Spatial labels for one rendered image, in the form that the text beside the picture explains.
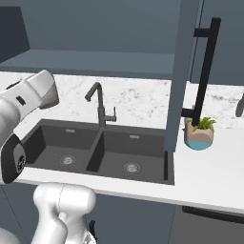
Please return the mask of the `closed slate blue wall cabinet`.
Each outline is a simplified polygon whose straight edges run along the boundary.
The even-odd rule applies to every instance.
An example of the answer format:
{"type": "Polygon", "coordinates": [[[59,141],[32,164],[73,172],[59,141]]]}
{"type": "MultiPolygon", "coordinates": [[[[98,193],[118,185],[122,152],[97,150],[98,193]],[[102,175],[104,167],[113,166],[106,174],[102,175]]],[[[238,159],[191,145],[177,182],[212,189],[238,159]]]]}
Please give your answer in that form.
{"type": "Polygon", "coordinates": [[[244,0],[201,0],[197,26],[221,19],[209,83],[244,86],[244,0]]]}

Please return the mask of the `dark grey double sink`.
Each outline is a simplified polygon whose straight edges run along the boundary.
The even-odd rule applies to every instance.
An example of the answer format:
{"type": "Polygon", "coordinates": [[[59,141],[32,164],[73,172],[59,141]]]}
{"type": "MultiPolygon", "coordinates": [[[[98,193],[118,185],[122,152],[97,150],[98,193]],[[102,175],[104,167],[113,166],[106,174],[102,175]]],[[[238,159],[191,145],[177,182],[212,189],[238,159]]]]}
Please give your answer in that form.
{"type": "Polygon", "coordinates": [[[31,168],[172,185],[164,140],[161,129],[42,119],[22,143],[31,168]]]}

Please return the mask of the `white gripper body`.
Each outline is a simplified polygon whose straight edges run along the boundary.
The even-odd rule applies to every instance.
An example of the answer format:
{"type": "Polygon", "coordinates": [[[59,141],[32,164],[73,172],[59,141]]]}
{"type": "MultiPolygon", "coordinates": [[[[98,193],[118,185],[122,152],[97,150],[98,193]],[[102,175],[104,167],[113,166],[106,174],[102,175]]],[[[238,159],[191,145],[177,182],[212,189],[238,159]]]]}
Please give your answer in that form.
{"type": "Polygon", "coordinates": [[[34,88],[40,96],[41,110],[51,108],[59,103],[59,95],[56,88],[56,83],[53,75],[47,71],[42,70],[37,74],[30,76],[27,82],[34,88]]]}

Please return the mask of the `slate blue cabinet door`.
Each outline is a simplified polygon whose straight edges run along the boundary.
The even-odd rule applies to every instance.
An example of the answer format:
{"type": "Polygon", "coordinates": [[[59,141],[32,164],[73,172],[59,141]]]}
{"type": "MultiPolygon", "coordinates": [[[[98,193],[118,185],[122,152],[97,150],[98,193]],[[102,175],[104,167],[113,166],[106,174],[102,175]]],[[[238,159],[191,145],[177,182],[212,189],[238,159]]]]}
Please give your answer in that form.
{"type": "Polygon", "coordinates": [[[193,49],[193,34],[199,23],[203,0],[181,0],[173,62],[173,78],[164,150],[174,152],[193,49]]]}

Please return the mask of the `dark slate cabinet door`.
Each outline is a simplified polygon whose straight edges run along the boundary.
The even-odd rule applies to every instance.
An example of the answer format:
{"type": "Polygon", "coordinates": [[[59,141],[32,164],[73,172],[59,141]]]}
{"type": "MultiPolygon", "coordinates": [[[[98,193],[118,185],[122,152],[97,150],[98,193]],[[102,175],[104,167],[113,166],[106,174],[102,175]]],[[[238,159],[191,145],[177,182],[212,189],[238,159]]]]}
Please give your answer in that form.
{"type": "Polygon", "coordinates": [[[21,9],[0,7],[0,64],[29,49],[21,9]]]}

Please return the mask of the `open slate blue wall cabinet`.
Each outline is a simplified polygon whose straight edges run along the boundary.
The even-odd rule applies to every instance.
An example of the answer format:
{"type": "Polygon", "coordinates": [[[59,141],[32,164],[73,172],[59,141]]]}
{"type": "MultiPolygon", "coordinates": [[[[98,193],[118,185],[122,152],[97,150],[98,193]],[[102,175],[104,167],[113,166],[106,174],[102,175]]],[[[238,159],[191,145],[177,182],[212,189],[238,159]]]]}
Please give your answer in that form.
{"type": "Polygon", "coordinates": [[[181,0],[0,0],[30,49],[0,71],[170,79],[181,0]]]}

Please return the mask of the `grey dishwasher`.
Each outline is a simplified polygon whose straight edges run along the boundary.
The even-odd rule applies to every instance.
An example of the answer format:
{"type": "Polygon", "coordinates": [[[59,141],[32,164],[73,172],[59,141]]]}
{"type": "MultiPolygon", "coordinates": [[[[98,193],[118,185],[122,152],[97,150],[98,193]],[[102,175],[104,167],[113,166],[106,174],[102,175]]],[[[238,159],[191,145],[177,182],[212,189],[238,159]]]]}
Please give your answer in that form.
{"type": "MultiPolygon", "coordinates": [[[[244,244],[244,224],[184,213],[182,207],[175,207],[169,244],[244,244]]],[[[207,211],[244,217],[244,213],[207,211]]]]}

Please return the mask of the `dark grey tap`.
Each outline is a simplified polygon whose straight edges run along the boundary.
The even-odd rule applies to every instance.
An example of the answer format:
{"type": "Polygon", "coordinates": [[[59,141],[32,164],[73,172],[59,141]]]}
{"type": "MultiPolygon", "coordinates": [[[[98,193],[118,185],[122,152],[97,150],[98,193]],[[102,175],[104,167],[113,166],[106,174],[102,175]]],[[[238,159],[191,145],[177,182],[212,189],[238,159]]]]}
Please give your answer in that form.
{"type": "Polygon", "coordinates": [[[102,86],[99,82],[95,82],[90,90],[85,95],[85,99],[90,102],[92,100],[93,94],[97,92],[98,96],[98,124],[100,128],[106,127],[106,122],[111,121],[115,122],[117,120],[116,112],[113,112],[113,115],[106,115],[105,107],[103,105],[103,93],[102,93],[102,86]]]}

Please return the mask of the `dark hanging utensil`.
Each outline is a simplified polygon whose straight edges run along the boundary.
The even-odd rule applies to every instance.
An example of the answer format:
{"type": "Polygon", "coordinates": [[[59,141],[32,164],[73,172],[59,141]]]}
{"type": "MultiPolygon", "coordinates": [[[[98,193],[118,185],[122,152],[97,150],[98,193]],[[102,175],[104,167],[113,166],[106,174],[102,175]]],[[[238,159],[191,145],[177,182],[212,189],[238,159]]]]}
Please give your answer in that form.
{"type": "Polygon", "coordinates": [[[241,117],[243,112],[244,112],[244,94],[242,95],[242,98],[237,103],[235,109],[235,116],[241,117]]]}

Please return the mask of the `small potted green plant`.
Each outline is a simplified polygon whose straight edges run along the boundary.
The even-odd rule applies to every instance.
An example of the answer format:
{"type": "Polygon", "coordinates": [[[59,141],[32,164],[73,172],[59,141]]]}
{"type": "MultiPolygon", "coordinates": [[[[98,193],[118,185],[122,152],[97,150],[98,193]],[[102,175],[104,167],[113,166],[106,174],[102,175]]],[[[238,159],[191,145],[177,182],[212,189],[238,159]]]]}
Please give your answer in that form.
{"type": "Polygon", "coordinates": [[[214,142],[214,124],[216,121],[210,117],[203,117],[196,126],[192,125],[191,118],[185,119],[185,144],[196,151],[209,148],[214,142]]]}

